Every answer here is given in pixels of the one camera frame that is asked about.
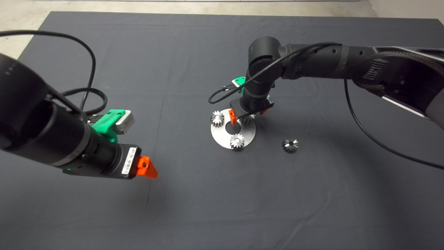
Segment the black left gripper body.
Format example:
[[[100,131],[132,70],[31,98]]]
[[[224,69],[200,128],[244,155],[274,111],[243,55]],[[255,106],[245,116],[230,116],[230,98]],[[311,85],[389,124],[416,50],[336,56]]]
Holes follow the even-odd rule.
[[[142,149],[135,144],[111,142],[100,134],[92,134],[87,147],[62,172],[82,177],[131,180],[137,175]]]

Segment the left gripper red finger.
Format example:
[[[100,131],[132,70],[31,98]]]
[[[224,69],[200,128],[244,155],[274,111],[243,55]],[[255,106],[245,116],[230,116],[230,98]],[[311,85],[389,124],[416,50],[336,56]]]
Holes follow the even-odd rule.
[[[157,179],[158,172],[149,157],[141,156],[138,160],[136,175],[150,179]]]

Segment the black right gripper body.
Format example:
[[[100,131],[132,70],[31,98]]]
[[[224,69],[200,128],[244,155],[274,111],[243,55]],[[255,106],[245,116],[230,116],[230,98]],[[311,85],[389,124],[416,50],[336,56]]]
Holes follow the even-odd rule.
[[[274,101],[267,95],[262,98],[254,98],[243,93],[240,98],[230,102],[230,108],[234,111],[236,117],[246,117],[256,113],[263,113],[274,106]]]

